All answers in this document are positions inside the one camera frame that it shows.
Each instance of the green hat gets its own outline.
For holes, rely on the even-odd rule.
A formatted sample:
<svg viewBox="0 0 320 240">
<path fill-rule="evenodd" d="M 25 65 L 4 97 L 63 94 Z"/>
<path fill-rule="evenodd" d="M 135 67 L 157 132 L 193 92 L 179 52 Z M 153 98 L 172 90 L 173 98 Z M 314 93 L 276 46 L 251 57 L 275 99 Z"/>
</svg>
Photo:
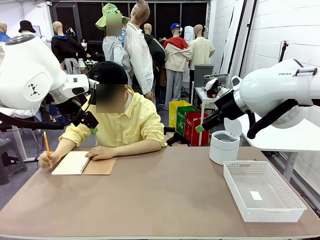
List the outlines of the green hat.
<svg viewBox="0 0 320 240">
<path fill-rule="evenodd" d="M 118 8 L 112 4 L 107 3 L 102 8 L 102 17 L 95 23 L 95 26 L 100 30 L 105 30 L 106 27 L 106 14 L 121 14 L 121 12 L 118 10 Z M 122 16 L 122 24 L 126 25 L 128 23 L 128 18 L 125 16 Z"/>
</svg>

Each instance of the gray pants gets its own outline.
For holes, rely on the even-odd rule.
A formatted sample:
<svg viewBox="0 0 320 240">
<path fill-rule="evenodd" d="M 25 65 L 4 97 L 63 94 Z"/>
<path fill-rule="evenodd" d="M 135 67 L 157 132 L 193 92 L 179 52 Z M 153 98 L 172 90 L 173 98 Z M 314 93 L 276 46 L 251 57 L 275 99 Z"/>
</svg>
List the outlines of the gray pants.
<svg viewBox="0 0 320 240">
<path fill-rule="evenodd" d="M 169 110 L 169 102 L 179 101 L 181 97 L 182 71 L 166 69 L 166 95 L 163 109 Z"/>
<path fill-rule="evenodd" d="M 132 90 L 135 92 L 135 93 L 139 93 L 143 96 L 143 93 L 142 93 L 142 90 L 141 90 L 141 87 L 138 85 L 138 84 L 135 84 L 134 82 L 132 83 Z M 153 95 L 153 104 L 156 105 L 156 95 L 155 95 L 155 81 L 153 81 L 153 84 L 152 84 L 152 88 L 151 88 L 151 93 Z"/>
</svg>

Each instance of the spiral notebook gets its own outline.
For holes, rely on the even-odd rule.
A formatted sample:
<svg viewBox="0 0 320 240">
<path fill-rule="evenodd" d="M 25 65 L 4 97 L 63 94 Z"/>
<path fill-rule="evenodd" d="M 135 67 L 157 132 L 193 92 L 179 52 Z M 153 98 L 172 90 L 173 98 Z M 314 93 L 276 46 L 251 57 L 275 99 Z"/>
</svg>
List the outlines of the spiral notebook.
<svg viewBox="0 0 320 240">
<path fill-rule="evenodd" d="M 87 151 L 69 152 L 52 171 L 52 175 L 110 175 L 116 158 L 94 161 Z"/>
</svg>

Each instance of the mannequin hand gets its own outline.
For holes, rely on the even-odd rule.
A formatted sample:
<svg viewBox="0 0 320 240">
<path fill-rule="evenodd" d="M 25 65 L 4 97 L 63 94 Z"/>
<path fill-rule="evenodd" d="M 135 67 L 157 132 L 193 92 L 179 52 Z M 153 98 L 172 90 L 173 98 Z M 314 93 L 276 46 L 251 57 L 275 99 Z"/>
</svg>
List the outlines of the mannequin hand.
<svg viewBox="0 0 320 240">
<path fill-rule="evenodd" d="M 148 92 L 144 96 L 145 96 L 146 99 L 149 99 L 150 101 L 152 101 L 154 99 L 154 95 L 152 94 L 152 92 Z"/>
<path fill-rule="evenodd" d="M 90 149 L 90 151 L 85 155 L 87 158 L 92 158 L 92 160 L 106 160 L 116 157 L 117 153 L 115 148 L 96 146 Z"/>
<path fill-rule="evenodd" d="M 56 152 L 50 152 L 50 157 L 48 156 L 48 152 L 44 151 L 40 155 L 40 167 L 41 168 L 48 168 L 50 166 L 50 162 L 52 165 L 55 165 L 59 160 L 60 156 Z"/>
</svg>

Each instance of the person in yellow shirt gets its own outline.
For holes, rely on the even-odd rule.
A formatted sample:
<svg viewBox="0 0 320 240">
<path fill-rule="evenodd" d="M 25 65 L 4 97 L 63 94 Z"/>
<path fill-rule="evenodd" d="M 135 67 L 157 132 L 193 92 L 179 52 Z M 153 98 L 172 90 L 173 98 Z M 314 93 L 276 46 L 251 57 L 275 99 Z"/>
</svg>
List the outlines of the person in yellow shirt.
<svg viewBox="0 0 320 240">
<path fill-rule="evenodd" d="M 86 155 L 93 160 L 107 160 L 155 152 L 165 147 L 164 125 L 152 101 L 133 92 L 128 86 L 124 68 L 105 61 L 91 70 L 96 85 L 96 101 L 88 108 L 99 124 L 95 135 L 96 147 Z M 50 157 L 45 151 L 40 155 L 40 166 L 55 164 L 73 148 L 78 147 L 91 134 L 84 124 L 71 124 L 59 138 L 59 144 Z"/>
</svg>

